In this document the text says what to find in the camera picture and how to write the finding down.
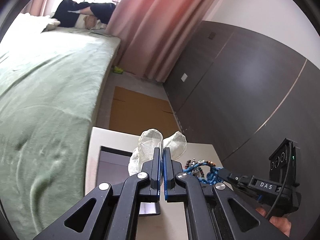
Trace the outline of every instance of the cardboard sheet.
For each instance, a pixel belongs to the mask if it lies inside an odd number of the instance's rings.
[[[151,128],[161,132],[164,138],[179,130],[169,102],[116,87],[109,130],[141,135]]]

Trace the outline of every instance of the pink curtain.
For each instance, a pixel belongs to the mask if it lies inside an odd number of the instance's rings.
[[[115,64],[164,82],[214,0],[122,0],[106,33],[121,39]]]
[[[45,16],[48,12],[48,0],[31,0],[21,11],[22,13],[30,13],[33,16]]]

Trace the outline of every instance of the metal pivot screw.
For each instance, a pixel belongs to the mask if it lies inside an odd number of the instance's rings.
[[[139,172],[137,176],[139,179],[145,179],[146,177],[148,177],[148,174],[146,172]]]
[[[99,185],[100,190],[107,190],[109,188],[109,184],[104,182]]]
[[[218,182],[216,185],[215,185],[216,189],[218,190],[224,190],[226,188],[226,185],[223,184],[222,182]]]
[[[177,177],[178,177],[179,179],[185,179],[187,176],[188,176],[188,174],[186,174],[185,172],[179,172],[179,173],[177,174]]]

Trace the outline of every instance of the dark gray wardrobe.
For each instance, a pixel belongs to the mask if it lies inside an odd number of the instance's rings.
[[[212,144],[230,170],[268,178],[268,157],[298,142],[302,203],[289,220],[303,239],[320,213],[320,70],[267,36],[203,21],[164,88],[187,141]]]

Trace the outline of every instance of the black cable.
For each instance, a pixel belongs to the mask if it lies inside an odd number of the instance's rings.
[[[287,171],[286,171],[285,176],[284,176],[284,181],[282,183],[282,186],[280,188],[280,191],[279,191],[274,203],[272,204],[270,210],[268,211],[268,213],[265,216],[266,219],[269,219],[269,216],[270,216],[271,212],[273,211],[273,209],[275,208],[275,206],[277,205],[277,202],[278,202],[279,198],[281,197],[281,194],[282,194],[282,192],[284,190],[285,184],[287,183],[288,174],[289,174],[289,168],[290,168],[291,158],[292,158],[292,156],[291,156],[291,150],[292,150],[291,143],[292,142],[289,143],[289,160],[288,160]]]

